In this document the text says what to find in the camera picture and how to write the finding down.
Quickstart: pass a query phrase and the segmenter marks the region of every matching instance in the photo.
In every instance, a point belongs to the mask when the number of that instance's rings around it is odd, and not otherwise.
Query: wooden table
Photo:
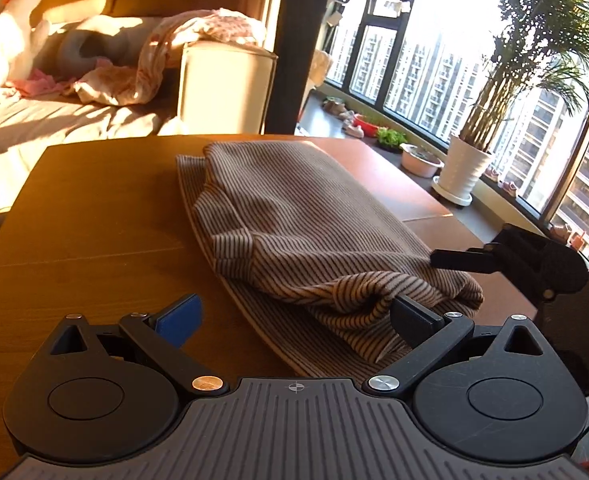
[[[185,350],[228,381],[291,376],[250,328],[206,264],[180,198],[178,153],[216,140],[257,136],[143,137],[46,150],[0,233],[0,474],[16,455],[1,407],[12,383],[58,321],[83,312],[113,323],[155,312],[196,292],[204,323]],[[358,140],[308,140],[343,164],[431,247],[480,246],[450,212]],[[532,306],[500,275],[478,276],[486,304],[477,320],[500,324]]]

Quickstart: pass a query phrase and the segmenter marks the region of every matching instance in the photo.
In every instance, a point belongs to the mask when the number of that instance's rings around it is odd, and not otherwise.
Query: brown striped towel
[[[404,294],[440,314],[483,301],[338,162],[309,142],[215,142],[177,158],[194,233],[258,333],[311,376],[357,380],[408,351],[389,323]]]

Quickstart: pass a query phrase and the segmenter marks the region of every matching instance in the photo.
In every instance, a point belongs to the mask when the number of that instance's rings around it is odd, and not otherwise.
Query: floor
[[[308,102],[303,110],[303,116],[299,124],[300,127],[311,137],[345,137],[345,134],[341,131],[341,121],[326,113],[321,108],[322,99],[322,94],[317,92],[310,93]],[[401,168],[401,155],[386,152],[378,148],[375,145],[374,139],[365,138],[363,142],[369,144],[373,150],[394,164],[400,171],[407,174],[419,186],[425,190],[430,190],[431,179],[421,178]],[[501,230],[503,221],[478,200],[473,201],[470,206],[464,208],[457,208],[454,204],[447,202],[447,200],[444,200],[442,203],[482,242],[487,243],[492,241],[492,238]]]

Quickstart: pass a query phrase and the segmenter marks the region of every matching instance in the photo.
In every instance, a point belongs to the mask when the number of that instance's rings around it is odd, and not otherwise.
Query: red container
[[[361,114],[354,116],[354,126],[361,126],[363,134],[366,137],[376,137],[377,131],[379,131],[379,126],[376,124],[366,123],[363,115]]]

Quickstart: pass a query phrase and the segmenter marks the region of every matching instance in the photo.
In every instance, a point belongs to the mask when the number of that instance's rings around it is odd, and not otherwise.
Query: pink blanket
[[[227,9],[190,10],[165,18],[143,45],[139,66],[103,66],[73,83],[84,104],[128,106],[147,103],[157,94],[165,68],[178,66],[182,47],[197,40],[261,45],[263,24]]]
[[[28,79],[8,81],[6,86],[17,89],[21,97],[36,97],[55,92],[60,94],[73,82],[74,79],[68,82],[56,82],[51,75],[44,74],[35,68]]]

